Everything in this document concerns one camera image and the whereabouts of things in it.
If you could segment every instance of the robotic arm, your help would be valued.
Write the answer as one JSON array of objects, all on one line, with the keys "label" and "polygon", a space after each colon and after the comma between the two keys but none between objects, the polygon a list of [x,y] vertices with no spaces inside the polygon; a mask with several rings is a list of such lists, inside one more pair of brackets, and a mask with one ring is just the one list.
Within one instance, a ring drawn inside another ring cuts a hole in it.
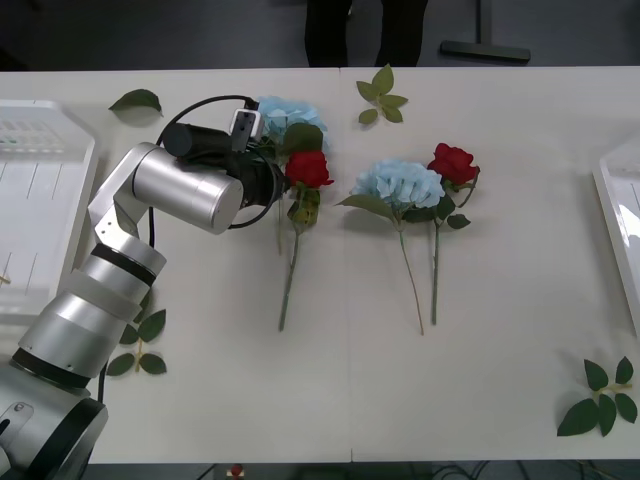
[{"label": "robotic arm", "polygon": [[76,478],[93,449],[108,415],[85,387],[166,263],[138,238],[147,209],[220,234],[241,208],[263,205],[261,218],[287,190],[279,169],[237,155],[262,133],[257,104],[245,107],[231,135],[172,121],[161,136],[165,148],[134,147],[96,194],[89,205],[96,247],[0,364],[2,480]]}]

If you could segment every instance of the blue hydrangea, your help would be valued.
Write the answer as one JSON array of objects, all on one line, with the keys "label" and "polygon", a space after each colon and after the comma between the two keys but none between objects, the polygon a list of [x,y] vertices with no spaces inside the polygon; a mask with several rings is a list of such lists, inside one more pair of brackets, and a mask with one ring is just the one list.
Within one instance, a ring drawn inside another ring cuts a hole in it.
[{"label": "blue hydrangea", "polygon": [[444,197],[442,176],[420,163],[384,160],[361,173],[352,195],[373,195],[385,201],[394,211],[415,205],[435,207]]},{"label": "blue hydrangea", "polygon": [[308,123],[327,132],[318,110],[307,102],[294,102],[280,97],[259,97],[258,101],[258,111],[264,118],[264,135],[275,137],[278,142],[282,142],[287,127],[294,123]]}]

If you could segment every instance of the leaf sprig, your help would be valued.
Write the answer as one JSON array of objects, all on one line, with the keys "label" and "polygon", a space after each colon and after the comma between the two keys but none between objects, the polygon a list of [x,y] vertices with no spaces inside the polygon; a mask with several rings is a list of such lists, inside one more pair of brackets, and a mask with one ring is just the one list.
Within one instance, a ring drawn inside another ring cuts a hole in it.
[{"label": "leaf sprig", "polygon": [[131,368],[135,367],[135,371],[139,372],[142,368],[151,375],[161,375],[167,372],[167,365],[164,360],[153,353],[143,353],[142,346],[155,340],[167,322],[167,311],[160,310],[148,317],[145,317],[145,310],[149,307],[151,295],[147,295],[140,306],[142,311],[133,321],[138,328],[127,325],[120,337],[120,345],[134,345],[137,343],[138,350],[136,353],[125,353],[114,358],[107,367],[107,375],[110,377],[119,377],[124,375]]},{"label": "leaf sprig", "polygon": [[[629,359],[624,357],[620,360],[616,369],[615,383],[611,385],[609,385],[607,372],[597,363],[585,360],[584,370],[589,388],[593,390],[593,396],[576,403],[569,409],[558,427],[558,436],[581,435],[599,425],[600,433],[606,437],[611,432],[618,413],[627,422],[635,423],[638,407],[631,397],[621,392],[632,387],[629,382],[633,377],[633,365]],[[607,391],[615,395],[615,402],[605,393]]]},{"label": "leaf sprig", "polygon": [[158,96],[150,90],[143,88],[125,93],[113,105],[109,107],[112,112],[121,112],[134,107],[149,107],[162,115],[162,106]]},{"label": "leaf sprig", "polygon": [[358,121],[363,125],[371,125],[382,114],[391,123],[402,123],[404,121],[401,106],[409,100],[400,95],[391,95],[391,89],[395,83],[391,65],[386,65],[373,77],[371,83],[356,82],[358,92],[362,98],[375,106],[365,110],[358,117]]}]

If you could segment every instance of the red rose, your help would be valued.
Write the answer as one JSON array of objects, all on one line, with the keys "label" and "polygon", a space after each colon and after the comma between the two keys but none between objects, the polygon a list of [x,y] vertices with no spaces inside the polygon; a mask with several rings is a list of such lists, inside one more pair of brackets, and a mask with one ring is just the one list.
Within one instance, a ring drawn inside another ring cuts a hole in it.
[{"label": "red rose", "polygon": [[472,167],[473,155],[461,148],[441,143],[434,152],[435,160],[429,164],[431,170],[439,173],[454,185],[470,182],[478,173],[478,167]]},{"label": "red rose", "polygon": [[302,182],[310,188],[320,188],[323,185],[331,185],[327,159],[322,152],[294,153],[289,158],[285,175],[291,180],[291,185]]}]

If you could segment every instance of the silver cylindrical arm segment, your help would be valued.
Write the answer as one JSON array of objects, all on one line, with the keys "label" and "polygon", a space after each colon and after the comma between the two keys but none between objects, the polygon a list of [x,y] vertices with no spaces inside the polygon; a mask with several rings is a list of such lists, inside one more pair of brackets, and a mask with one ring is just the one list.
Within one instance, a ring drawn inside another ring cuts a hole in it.
[{"label": "silver cylindrical arm segment", "polygon": [[92,255],[38,316],[20,348],[68,372],[96,377],[148,291],[138,278]]},{"label": "silver cylindrical arm segment", "polygon": [[229,228],[242,204],[239,180],[202,165],[185,165],[163,149],[144,157],[133,179],[133,194],[191,225],[214,234]]}]

